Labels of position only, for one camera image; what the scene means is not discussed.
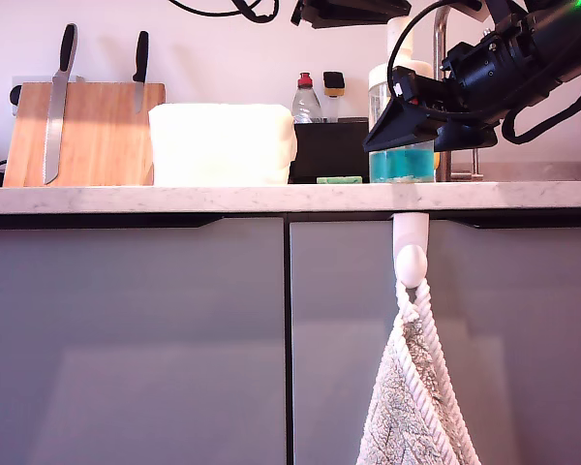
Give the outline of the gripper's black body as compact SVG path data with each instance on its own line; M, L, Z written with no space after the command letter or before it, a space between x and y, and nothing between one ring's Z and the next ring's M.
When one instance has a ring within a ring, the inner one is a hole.
M531 30L500 28L471 46L460 43L442 61L448 76L390 71L392 119L502 119L531 103Z

